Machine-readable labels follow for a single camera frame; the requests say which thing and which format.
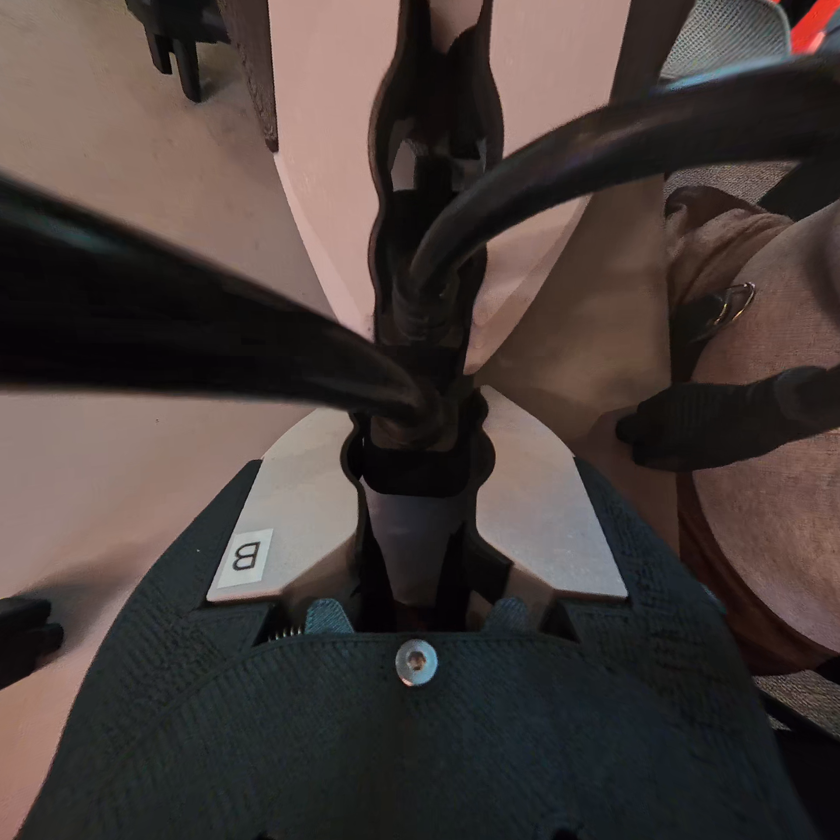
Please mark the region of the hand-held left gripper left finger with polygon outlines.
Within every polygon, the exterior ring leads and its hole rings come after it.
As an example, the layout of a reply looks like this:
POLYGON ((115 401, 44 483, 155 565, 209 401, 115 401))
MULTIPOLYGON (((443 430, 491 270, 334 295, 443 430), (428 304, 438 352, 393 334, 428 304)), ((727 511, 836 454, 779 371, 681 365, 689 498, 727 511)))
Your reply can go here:
POLYGON ((350 604, 358 585, 356 486, 342 466, 350 416, 317 408, 266 452, 217 567, 211 604, 350 604))

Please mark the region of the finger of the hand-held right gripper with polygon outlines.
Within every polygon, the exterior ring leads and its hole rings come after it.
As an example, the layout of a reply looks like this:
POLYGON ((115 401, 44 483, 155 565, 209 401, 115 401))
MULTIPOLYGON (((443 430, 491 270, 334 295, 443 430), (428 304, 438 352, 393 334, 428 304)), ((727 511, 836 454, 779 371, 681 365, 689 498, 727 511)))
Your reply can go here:
MULTIPOLYGON (((489 63, 500 100, 502 157, 606 104, 628 1, 496 1, 489 63)), ((465 373, 500 348, 568 244, 590 197, 575 198, 493 238, 473 307, 465 373)))
POLYGON ((397 1, 268 1, 275 165, 334 317, 371 340, 380 209, 369 131, 396 51, 397 1))

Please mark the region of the reddish brown garment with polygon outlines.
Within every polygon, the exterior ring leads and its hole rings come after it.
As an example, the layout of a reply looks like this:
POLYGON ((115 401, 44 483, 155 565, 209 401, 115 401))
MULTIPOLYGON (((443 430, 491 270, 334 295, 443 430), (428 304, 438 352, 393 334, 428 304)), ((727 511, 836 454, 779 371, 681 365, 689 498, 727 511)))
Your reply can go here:
POLYGON ((837 654, 788 626, 734 570, 701 508, 690 473, 676 478, 679 558, 716 596, 742 659, 754 676, 782 676, 819 669, 837 654))

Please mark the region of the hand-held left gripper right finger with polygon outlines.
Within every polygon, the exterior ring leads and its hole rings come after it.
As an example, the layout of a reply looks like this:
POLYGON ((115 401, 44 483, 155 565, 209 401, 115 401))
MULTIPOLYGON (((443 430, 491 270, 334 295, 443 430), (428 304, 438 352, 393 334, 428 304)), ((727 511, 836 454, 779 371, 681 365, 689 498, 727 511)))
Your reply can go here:
POLYGON ((571 450, 494 388, 479 391, 494 460, 477 491, 476 531, 502 558, 501 597, 625 602, 627 588, 571 450))

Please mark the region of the red box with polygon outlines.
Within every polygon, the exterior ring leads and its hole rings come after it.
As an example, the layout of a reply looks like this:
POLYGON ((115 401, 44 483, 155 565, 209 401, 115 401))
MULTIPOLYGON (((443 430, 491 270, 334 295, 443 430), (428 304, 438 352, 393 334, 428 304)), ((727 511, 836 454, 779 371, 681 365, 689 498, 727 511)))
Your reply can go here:
POLYGON ((833 23, 838 23, 839 1, 777 1, 791 29, 791 53, 817 50, 833 23))

